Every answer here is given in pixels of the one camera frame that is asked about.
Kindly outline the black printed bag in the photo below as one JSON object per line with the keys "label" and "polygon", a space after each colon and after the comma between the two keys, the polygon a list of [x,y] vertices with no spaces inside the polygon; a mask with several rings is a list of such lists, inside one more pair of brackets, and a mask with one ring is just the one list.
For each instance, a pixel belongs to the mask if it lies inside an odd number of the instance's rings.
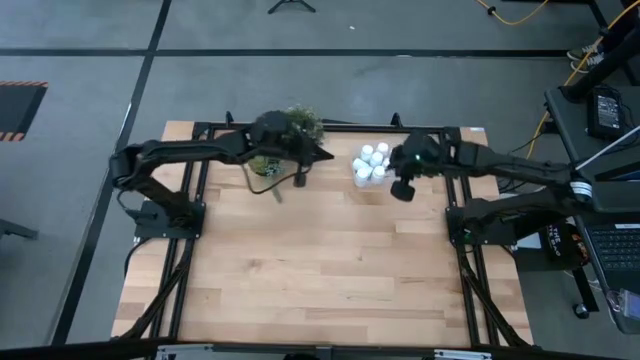
{"label": "black printed bag", "polygon": [[558,269],[574,269],[590,262],[590,256],[578,228],[561,222],[542,230],[543,248],[551,263]]}

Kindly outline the black device with label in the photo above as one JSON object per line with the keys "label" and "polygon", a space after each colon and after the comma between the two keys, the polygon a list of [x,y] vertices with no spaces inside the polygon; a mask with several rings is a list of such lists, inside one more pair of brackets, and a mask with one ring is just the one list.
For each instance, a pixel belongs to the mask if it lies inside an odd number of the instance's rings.
{"label": "black device with label", "polygon": [[617,90],[598,86],[591,91],[587,100],[587,132],[591,137],[604,140],[621,137],[624,119]]}

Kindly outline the black aluminium table frame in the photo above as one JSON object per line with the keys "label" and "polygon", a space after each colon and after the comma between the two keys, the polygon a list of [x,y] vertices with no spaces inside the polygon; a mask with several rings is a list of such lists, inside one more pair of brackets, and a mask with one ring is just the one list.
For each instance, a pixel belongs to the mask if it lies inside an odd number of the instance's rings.
{"label": "black aluminium table frame", "polygon": [[275,193],[235,166],[159,168],[159,181],[206,204],[203,231],[194,241],[151,239],[133,254],[113,334],[132,329],[191,250],[184,281],[142,332],[175,339],[163,358],[260,350],[338,360],[501,343],[461,281],[444,215],[469,197],[496,197],[495,180],[423,178],[410,203],[353,183],[354,147],[405,137],[390,126],[330,125],[334,159],[316,164],[305,187]]}

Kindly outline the clear plastic case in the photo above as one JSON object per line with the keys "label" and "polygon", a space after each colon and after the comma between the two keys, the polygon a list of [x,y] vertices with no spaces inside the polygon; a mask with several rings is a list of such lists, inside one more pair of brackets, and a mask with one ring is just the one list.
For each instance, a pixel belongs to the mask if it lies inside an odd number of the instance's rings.
{"label": "clear plastic case", "polygon": [[611,315],[617,328],[627,335],[640,335],[640,295],[627,289],[606,293]]}

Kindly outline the clear plastic basket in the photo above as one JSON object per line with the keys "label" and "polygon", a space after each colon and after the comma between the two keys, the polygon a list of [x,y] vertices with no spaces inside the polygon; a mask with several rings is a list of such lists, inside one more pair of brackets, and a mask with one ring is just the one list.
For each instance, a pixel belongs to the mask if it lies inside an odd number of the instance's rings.
{"label": "clear plastic basket", "polygon": [[[375,168],[375,167],[371,167],[371,166],[369,165],[369,160],[370,160],[370,158],[371,158],[371,156],[372,156],[372,155],[371,155],[370,157],[365,157],[365,158],[363,158],[363,157],[361,157],[361,156],[360,156],[361,148],[362,148],[364,145],[371,145],[371,146],[374,148],[374,153],[375,153],[375,152],[378,152],[378,151],[377,151],[377,145],[378,145],[380,142],[385,142],[385,141],[377,141],[377,142],[373,142],[373,143],[362,143],[362,144],[358,144],[356,147],[354,147],[354,148],[353,148],[352,156],[351,156],[351,161],[350,161],[353,181],[354,181],[354,173],[355,173],[356,171],[354,171],[354,170],[353,170],[353,168],[352,168],[352,162],[353,162],[353,160],[354,160],[355,158],[361,158],[362,160],[366,161],[366,162],[368,163],[368,166],[367,166],[367,167],[365,167],[365,168],[371,168],[371,174],[372,174],[373,169]],[[380,165],[380,166],[383,166],[383,167],[385,168],[385,170],[386,170],[386,176],[385,176],[385,178],[384,178],[383,180],[381,180],[381,181],[376,181],[376,180],[373,180],[373,179],[371,178],[371,174],[370,174],[369,184],[368,184],[368,186],[367,186],[367,187],[371,187],[371,186],[378,186],[378,185],[383,185],[383,184],[390,184],[390,183],[391,183],[391,181],[392,181],[392,178],[394,177],[394,172],[393,172],[392,170],[390,170],[390,169],[389,169],[389,154],[390,154],[390,152],[391,152],[391,150],[392,150],[392,147],[391,147],[391,144],[390,144],[389,142],[386,142],[386,143],[388,143],[388,144],[389,144],[389,152],[388,152],[387,154],[383,154],[383,153],[382,153],[382,154],[384,155],[384,160],[383,160],[383,163]]]}

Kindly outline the black hazard striped floor mat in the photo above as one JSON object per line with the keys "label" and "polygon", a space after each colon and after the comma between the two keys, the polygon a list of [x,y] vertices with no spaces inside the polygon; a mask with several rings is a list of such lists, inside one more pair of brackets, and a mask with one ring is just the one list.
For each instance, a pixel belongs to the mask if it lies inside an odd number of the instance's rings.
{"label": "black hazard striped floor mat", "polygon": [[47,82],[0,81],[0,142],[20,142],[48,90]]}

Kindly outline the bushy potted plant black pot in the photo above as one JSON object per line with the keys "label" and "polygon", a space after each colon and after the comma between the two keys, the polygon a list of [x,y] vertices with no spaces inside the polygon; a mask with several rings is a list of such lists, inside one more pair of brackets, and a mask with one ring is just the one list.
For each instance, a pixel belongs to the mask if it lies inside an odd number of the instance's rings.
{"label": "bushy potted plant black pot", "polygon": [[316,144],[322,145],[325,139],[325,131],[322,119],[312,108],[295,105],[285,110],[294,126],[305,133]]}

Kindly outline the potted succulent plant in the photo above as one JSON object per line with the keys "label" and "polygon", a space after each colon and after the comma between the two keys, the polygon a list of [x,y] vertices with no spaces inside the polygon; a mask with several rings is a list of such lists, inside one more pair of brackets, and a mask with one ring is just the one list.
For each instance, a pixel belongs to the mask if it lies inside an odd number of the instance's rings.
{"label": "potted succulent plant", "polygon": [[250,170],[258,176],[274,177],[284,172],[284,167],[280,159],[256,156],[248,162]]}

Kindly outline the dark grey desk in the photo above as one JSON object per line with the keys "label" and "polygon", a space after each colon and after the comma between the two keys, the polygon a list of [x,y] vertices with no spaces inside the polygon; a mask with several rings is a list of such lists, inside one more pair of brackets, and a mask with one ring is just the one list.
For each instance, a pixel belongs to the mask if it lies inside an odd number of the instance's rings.
{"label": "dark grey desk", "polygon": [[607,223],[640,223],[640,86],[613,87],[621,96],[627,137],[615,146],[611,140],[591,137],[587,132],[587,100],[567,100],[559,89],[545,93],[547,109],[558,128],[570,161],[593,186],[595,211],[576,218],[586,236],[592,264],[606,299],[610,289],[596,267],[595,251],[586,227]]}

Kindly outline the black laptop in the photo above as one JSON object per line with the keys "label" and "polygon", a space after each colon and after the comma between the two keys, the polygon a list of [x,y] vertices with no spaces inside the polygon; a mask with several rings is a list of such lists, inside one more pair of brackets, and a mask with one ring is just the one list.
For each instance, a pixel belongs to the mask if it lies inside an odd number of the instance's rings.
{"label": "black laptop", "polygon": [[589,225],[586,231],[607,286],[640,295],[640,223]]}

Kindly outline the person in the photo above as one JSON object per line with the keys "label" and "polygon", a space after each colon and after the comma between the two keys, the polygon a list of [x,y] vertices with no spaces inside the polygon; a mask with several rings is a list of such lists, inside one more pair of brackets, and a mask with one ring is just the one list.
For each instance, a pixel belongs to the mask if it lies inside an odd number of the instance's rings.
{"label": "person", "polygon": [[586,74],[600,64],[619,47],[626,38],[640,28],[640,0],[620,0],[628,11],[617,21],[599,30],[593,44],[569,50],[566,55],[571,60],[573,71]]}

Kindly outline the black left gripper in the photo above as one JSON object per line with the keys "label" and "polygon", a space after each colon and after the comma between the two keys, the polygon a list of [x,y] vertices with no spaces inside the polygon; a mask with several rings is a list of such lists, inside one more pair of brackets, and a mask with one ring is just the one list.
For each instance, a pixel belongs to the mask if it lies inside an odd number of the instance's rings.
{"label": "black left gripper", "polygon": [[257,117],[248,130],[248,146],[250,160],[263,157],[311,166],[334,159],[314,140],[306,139],[293,117],[283,111],[268,111]]}

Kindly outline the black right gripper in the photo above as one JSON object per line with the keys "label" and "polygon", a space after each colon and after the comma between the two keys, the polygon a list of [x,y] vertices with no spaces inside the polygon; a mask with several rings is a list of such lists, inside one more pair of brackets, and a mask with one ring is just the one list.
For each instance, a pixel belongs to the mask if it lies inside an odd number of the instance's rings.
{"label": "black right gripper", "polygon": [[389,169],[400,181],[443,175],[441,144],[429,133],[413,131],[389,154]]}

